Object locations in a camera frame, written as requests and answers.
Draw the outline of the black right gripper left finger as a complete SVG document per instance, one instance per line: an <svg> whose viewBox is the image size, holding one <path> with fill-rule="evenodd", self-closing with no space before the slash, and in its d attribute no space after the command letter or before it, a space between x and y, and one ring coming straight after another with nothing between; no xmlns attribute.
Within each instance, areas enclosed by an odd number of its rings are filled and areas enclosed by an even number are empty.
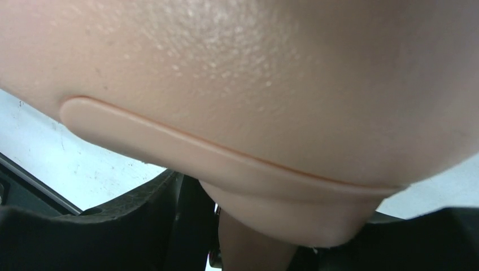
<svg viewBox="0 0 479 271"><path fill-rule="evenodd" d="M1 208L2 270L204 270L218 213L198 180L166 170L83 213Z"/></svg>

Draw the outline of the pink hard-shell suitcase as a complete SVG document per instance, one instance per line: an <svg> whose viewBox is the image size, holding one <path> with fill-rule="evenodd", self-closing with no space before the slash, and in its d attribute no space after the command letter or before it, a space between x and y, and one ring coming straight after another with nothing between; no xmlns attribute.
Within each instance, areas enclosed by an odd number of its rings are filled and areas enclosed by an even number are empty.
<svg viewBox="0 0 479 271"><path fill-rule="evenodd" d="M285 270L478 152L478 2L2 1L1 88L198 179L225 270Z"/></svg>

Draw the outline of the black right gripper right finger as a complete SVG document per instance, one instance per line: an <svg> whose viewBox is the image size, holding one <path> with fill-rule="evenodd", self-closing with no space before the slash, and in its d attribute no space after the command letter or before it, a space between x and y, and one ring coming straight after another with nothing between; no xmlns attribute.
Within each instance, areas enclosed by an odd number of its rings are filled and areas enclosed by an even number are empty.
<svg viewBox="0 0 479 271"><path fill-rule="evenodd" d="M478 270L478 208L366 224L344 245L300 248L289 270Z"/></svg>

